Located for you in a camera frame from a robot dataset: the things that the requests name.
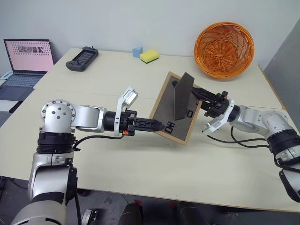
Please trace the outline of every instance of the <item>white table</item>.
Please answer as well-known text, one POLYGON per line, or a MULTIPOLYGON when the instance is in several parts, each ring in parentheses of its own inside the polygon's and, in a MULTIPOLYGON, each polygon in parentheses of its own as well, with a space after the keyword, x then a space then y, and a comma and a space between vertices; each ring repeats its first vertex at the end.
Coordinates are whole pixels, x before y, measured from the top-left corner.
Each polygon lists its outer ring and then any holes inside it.
MULTIPOLYGON (((118 96, 34 90, 0 128, 1 175, 29 178, 42 126, 40 110, 55 98, 114 111, 118 96)), ((154 102, 139 97, 131 109, 147 118, 154 102)), ((84 141, 74 157, 78 187, 243 208, 300 211, 299 204, 286 194, 278 176, 280 169, 274 165, 269 150, 245 149, 201 135, 201 126, 209 120, 203 114, 201 110, 186 147, 154 133, 138 131, 134 137, 121 140, 84 141)), ((229 131, 227 124, 213 136, 230 140, 229 131)), ((77 139, 94 134, 75 132, 77 139)), ((237 139, 258 137, 237 130, 235 135, 237 139)))
POLYGON ((140 97, 156 99, 169 71, 179 76, 187 72, 195 78, 195 84, 210 92, 228 91, 238 105, 282 109, 255 62, 238 77, 221 81, 202 72, 193 57, 161 55, 145 64, 131 53, 100 51, 84 72, 70 71, 65 64, 80 51, 77 48, 68 51, 34 88, 120 96, 131 86, 140 97))

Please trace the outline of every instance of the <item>orange wicker basket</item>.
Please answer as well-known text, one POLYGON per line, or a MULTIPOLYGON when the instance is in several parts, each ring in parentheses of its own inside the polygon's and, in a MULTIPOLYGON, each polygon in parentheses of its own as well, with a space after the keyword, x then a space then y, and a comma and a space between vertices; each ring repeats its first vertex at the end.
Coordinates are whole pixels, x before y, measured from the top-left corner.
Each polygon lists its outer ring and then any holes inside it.
POLYGON ((194 48, 195 61, 208 75, 231 78, 242 73, 254 56, 250 33, 232 22, 219 22, 206 28, 194 48))

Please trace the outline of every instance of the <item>white wall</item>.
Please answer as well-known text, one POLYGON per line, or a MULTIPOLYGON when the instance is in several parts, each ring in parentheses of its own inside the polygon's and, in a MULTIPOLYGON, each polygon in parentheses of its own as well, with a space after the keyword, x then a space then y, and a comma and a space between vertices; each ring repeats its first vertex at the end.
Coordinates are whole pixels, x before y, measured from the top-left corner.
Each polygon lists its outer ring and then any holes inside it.
MULTIPOLYGON (((299 0, 0 0, 0 39, 48 38, 56 58, 85 45, 192 56, 203 29, 231 21, 250 31, 265 68, 299 14, 299 0)), ((0 44, 0 74, 9 69, 0 44)))

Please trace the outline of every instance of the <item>laptop keyboard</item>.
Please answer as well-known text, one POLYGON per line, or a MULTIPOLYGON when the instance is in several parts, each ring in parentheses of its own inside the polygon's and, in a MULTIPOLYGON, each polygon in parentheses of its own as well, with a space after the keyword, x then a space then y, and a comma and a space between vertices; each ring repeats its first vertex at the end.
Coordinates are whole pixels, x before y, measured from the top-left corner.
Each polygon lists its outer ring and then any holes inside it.
POLYGON ((33 88, 34 85, 41 79, 41 77, 30 76, 11 76, 3 86, 15 86, 15 87, 28 87, 33 88))
POLYGON ((4 122, 10 117, 12 113, 0 111, 0 127, 4 124, 4 122))

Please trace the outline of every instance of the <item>floor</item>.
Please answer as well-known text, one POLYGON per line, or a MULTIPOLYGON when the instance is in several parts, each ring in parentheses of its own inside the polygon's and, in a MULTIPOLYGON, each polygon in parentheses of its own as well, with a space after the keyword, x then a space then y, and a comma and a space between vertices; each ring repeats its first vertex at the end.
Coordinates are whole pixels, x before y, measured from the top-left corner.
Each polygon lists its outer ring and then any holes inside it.
MULTIPOLYGON (((25 188, 25 180, 13 180, 25 188)), ((11 180, 2 178, 0 182, 0 225, 12 222, 18 211, 29 203, 27 191, 17 187, 11 180)), ((119 217, 128 202, 139 200, 143 207, 145 225, 180 225, 176 219, 175 201, 135 195, 123 195, 103 191, 91 191, 87 197, 79 196, 81 212, 97 209, 98 217, 94 225, 117 225, 119 217)), ((300 214, 290 212, 252 211, 226 213, 228 209, 207 204, 195 204, 201 215, 216 225, 299 225, 300 214)), ((75 201, 67 206, 67 225, 76 225, 75 201)))

